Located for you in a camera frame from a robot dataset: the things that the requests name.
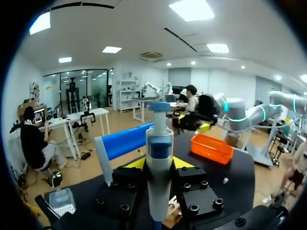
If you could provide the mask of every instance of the knee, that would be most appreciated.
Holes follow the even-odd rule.
[[[294,169],[292,167],[290,167],[289,169],[287,169],[287,171],[284,173],[284,176],[285,177],[291,177],[293,176],[293,173],[294,173]]]

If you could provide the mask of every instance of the plastic box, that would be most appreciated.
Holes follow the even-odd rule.
[[[221,164],[227,164],[232,159],[234,149],[223,140],[198,133],[191,139],[191,151]]]
[[[76,210],[73,195],[69,188],[50,193],[49,204],[60,216],[63,216],[66,212],[73,214]]]

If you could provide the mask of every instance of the monitor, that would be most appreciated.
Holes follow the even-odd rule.
[[[164,96],[165,96],[165,101],[166,101],[167,103],[176,102],[175,95],[173,95],[173,94],[167,94],[167,95],[164,95]]]
[[[45,108],[38,109],[38,110],[34,111],[34,121],[35,121],[35,123],[42,122],[43,117],[45,117]]]

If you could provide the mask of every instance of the white shirt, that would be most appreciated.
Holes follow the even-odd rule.
[[[195,111],[195,107],[198,105],[198,97],[193,95],[189,98],[188,105],[186,107],[186,111]]]

